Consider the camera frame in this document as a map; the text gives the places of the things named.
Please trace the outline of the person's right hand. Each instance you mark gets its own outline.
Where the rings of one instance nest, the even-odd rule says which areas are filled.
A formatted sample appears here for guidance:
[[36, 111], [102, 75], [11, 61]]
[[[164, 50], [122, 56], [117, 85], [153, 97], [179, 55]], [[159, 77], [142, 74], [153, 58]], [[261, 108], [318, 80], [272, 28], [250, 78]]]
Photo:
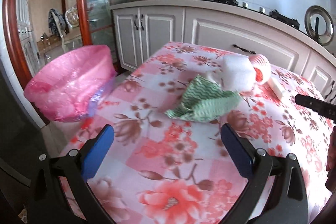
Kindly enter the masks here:
[[330, 134], [330, 144], [327, 152], [326, 170], [328, 174], [325, 185], [329, 191], [333, 192], [335, 190], [335, 127]]

